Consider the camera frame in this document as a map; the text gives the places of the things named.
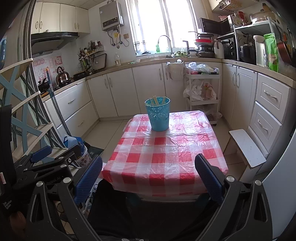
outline window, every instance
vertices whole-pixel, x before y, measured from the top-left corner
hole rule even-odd
[[[156,53],[156,45],[161,35],[167,35],[173,51],[178,51],[189,42],[195,47],[197,31],[196,17],[191,0],[126,0],[136,54],[147,51]],[[169,41],[159,39],[161,53],[170,52]]]

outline green bag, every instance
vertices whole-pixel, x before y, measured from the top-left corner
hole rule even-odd
[[[279,55],[278,49],[276,44],[276,38],[274,33],[272,34],[265,34],[265,44],[268,53],[268,66],[269,69],[279,72]]]

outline table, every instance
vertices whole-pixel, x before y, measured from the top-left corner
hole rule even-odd
[[[146,196],[196,195],[206,188],[194,166],[202,153],[228,171],[216,135],[201,111],[170,113],[166,131],[151,130],[148,115],[135,115],[100,174],[115,190]]]

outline black pants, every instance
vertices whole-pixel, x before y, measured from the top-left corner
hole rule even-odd
[[[218,205],[208,202],[195,221],[171,241],[195,240],[210,221]],[[126,207],[125,192],[116,191],[106,180],[99,182],[89,212],[88,221],[97,234],[122,239],[141,238],[137,236],[132,218]]]

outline black range hood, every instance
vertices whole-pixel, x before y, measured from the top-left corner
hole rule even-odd
[[[32,57],[49,54],[54,50],[59,50],[78,37],[77,32],[44,32],[31,34]]]

